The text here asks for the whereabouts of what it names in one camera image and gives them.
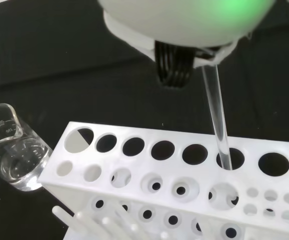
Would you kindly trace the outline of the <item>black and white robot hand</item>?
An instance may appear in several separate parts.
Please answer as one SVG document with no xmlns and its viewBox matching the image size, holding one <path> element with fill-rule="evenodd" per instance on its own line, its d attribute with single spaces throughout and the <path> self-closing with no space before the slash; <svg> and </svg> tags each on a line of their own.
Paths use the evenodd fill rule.
<svg viewBox="0 0 289 240">
<path fill-rule="evenodd" d="M 272 0 L 101 0 L 108 29 L 155 61 L 166 88 L 183 88 L 193 69 L 219 64 L 251 33 Z"/>
</svg>

